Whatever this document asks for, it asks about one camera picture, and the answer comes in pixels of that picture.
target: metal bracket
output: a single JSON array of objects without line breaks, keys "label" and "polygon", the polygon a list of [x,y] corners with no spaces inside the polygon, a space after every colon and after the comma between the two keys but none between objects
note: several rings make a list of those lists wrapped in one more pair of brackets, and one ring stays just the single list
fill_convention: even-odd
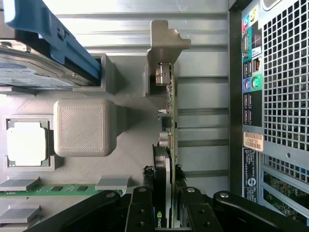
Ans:
[{"label": "metal bracket", "polygon": [[189,49],[191,40],[182,39],[176,29],[169,29],[167,20],[151,22],[151,48],[147,51],[150,76],[156,75],[160,63],[175,63],[180,53]]}]

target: ethernet port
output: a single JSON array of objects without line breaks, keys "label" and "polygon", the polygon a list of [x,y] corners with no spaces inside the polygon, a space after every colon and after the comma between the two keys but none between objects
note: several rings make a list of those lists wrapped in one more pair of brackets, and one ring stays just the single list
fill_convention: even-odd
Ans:
[{"label": "ethernet port", "polygon": [[253,73],[261,71],[261,60],[260,57],[257,57],[252,60]]}]

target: blue label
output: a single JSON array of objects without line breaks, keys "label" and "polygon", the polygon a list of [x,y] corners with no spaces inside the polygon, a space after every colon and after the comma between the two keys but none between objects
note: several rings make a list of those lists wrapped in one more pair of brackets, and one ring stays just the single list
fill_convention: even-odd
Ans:
[{"label": "blue label", "polygon": [[27,66],[21,64],[0,63],[0,69],[26,69]]}]

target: barcode sticker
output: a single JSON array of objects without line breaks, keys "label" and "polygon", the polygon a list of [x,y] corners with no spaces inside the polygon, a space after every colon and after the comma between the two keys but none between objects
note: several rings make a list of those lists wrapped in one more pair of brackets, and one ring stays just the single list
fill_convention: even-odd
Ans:
[{"label": "barcode sticker", "polygon": [[243,133],[243,145],[262,152],[264,150],[264,138],[261,134],[246,131]]}]

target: rear i/o panel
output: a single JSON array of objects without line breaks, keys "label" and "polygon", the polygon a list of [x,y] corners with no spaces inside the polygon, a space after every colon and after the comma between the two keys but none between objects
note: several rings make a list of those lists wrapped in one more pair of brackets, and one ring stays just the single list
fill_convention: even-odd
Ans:
[{"label": "rear i/o panel", "polygon": [[306,225],[308,22],[309,0],[253,0],[242,12],[241,41],[243,172],[251,149],[259,164],[258,202]]}]

